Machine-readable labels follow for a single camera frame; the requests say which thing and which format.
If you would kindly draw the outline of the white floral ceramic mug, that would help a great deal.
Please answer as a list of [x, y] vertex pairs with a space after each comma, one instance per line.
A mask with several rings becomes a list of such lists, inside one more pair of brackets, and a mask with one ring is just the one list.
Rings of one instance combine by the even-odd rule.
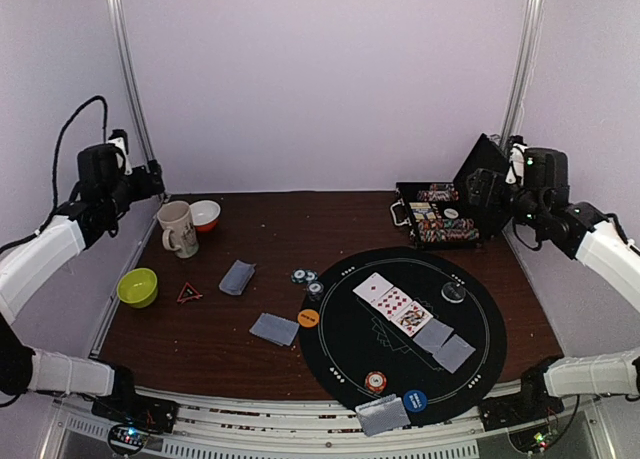
[[162, 228], [162, 245], [178, 258], [188, 259], [199, 250], [190, 206], [185, 201], [163, 204], [157, 212]]

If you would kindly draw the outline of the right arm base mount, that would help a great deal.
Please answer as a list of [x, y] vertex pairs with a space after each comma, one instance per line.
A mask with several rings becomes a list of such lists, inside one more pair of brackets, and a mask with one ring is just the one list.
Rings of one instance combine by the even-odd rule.
[[545, 392], [523, 392], [488, 398], [479, 405], [480, 418], [486, 431], [509, 428], [542, 420], [564, 411], [560, 398]]

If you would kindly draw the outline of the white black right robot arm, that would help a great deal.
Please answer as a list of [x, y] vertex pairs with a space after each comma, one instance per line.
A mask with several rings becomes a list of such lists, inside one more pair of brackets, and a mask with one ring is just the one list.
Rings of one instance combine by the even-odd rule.
[[[497, 168], [478, 167], [464, 177], [469, 204], [501, 213], [535, 233], [533, 250], [549, 241], [568, 258], [597, 273], [633, 308], [639, 306], [639, 249], [614, 213], [570, 200], [568, 158], [562, 151], [515, 144]], [[512, 409], [535, 419], [551, 398], [582, 395], [639, 397], [639, 351], [549, 358], [521, 380]]]

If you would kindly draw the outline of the right aluminium corner post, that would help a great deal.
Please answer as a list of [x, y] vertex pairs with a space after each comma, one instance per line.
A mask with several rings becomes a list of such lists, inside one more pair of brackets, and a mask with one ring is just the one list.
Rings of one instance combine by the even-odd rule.
[[526, 1], [515, 73], [500, 134], [499, 147], [503, 152], [510, 150], [510, 137], [516, 133], [523, 98], [536, 54], [543, 17], [543, 2], [544, 0]]

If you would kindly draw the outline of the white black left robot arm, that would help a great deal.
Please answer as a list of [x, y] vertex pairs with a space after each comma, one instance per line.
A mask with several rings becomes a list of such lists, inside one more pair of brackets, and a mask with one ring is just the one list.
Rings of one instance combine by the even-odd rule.
[[71, 259], [103, 235], [114, 237], [132, 204], [165, 192], [155, 160], [133, 167], [122, 129], [77, 155], [78, 180], [67, 201], [52, 191], [52, 208], [30, 235], [1, 248], [1, 391], [12, 402], [28, 392], [77, 394], [102, 400], [123, 423], [144, 412], [132, 372], [119, 366], [29, 347], [11, 328], [32, 296]]

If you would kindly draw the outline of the lime green bowl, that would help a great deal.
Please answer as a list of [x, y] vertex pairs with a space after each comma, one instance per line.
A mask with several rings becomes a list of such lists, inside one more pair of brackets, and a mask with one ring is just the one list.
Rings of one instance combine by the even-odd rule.
[[154, 271], [137, 268], [129, 271], [117, 285], [117, 297], [135, 309], [151, 305], [158, 295], [158, 279]]

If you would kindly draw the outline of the purple poker chip stack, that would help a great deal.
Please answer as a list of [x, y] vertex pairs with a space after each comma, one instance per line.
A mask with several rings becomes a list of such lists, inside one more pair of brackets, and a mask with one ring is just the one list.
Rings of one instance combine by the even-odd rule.
[[307, 284], [306, 291], [311, 301], [318, 301], [324, 295], [324, 285], [320, 281], [311, 281]]

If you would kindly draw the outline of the grey playing card deck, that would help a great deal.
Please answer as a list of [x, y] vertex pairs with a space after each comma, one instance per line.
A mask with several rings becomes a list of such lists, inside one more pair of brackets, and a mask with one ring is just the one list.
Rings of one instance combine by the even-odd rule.
[[240, 296], [255, 273], [255, 264], [236, 260], [219, 283], [219, 290], [230, 296]]

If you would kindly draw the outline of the left aluminium corner post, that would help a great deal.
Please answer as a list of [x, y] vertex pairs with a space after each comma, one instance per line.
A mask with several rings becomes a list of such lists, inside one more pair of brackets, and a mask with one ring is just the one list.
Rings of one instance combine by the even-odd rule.
[[127, 34], [123, 2], [122, 0], [106, 0], [106, 2], [118, 50], [120, 68], [126, 90], [126, 98], [138, 142], [145, 162], [154, 172], [157, 173], [160, 184], [163, 184], [162, 168], [156, 158], [150, 140], [147, 121], [144, 115], [136, 80], [134, 62]]

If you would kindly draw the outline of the grey dealer button on mat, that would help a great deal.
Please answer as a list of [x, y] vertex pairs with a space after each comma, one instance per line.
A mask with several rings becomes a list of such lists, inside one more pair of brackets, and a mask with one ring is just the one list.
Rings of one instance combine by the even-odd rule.
[[448, 282], [441, 288], [441, 295], [446, 301], [452, 304], [460, 304], [466, 298], [467, 291], [460, 283]]

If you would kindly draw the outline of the aluminium corner post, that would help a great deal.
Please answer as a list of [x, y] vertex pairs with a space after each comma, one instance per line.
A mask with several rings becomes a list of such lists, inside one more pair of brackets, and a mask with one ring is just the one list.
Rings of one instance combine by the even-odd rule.
[[127, 34], [123, 2], [122, 0], [106, 0], [106, 2], [118, 50], [120, 68], [126, 90], [126, 98], [138, 142], [145, 162], [154, 172], [157, 173], [160, 184], [163, 184], [162, 168], [156, 158], [150, 140], [147, 121], [144, 115], [136, 80], [134, 62]]
[[500, 134], [499, 147], [503, 152], [510, 150], [510, 137], [516, 133], [523, 98], [536, 54], [543, 17], [543, 2], [544, 0], [526, 1], [515, 73]]

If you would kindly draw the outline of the orange poker chip stack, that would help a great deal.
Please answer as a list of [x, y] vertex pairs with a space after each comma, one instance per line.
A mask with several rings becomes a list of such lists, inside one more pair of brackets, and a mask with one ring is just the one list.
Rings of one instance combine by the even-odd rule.
[[371, 371], [366, 375], [364, 385], [370, 392], [380, 393], [387, 386], [387, 378], [380, 371]]

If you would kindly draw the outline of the blue small blind button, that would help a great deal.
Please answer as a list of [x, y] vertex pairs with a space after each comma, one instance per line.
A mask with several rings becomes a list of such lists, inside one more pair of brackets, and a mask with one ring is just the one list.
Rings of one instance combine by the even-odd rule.
[[421, 390], [409, 390], [403, 396], [403, 405], [408, 412], [420, 413], [428, 406], [428, 398]]

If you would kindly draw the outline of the dealt card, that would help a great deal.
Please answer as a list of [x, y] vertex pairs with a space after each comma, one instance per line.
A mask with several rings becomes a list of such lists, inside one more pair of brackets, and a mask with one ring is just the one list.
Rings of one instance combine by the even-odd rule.
[[411, 424], [403, 402], [382, 412], [365, 415], [356, 413], [356, 415], [362, 431], [367, 437]]

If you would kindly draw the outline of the orange big blind button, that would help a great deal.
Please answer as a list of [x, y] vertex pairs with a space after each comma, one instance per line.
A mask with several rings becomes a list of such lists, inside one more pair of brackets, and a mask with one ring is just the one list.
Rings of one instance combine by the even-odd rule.
[[319, 324], [320, 315], [314, 309], [304, 309], [298, 313], [297, 321], [303, 328], [313, 328]]

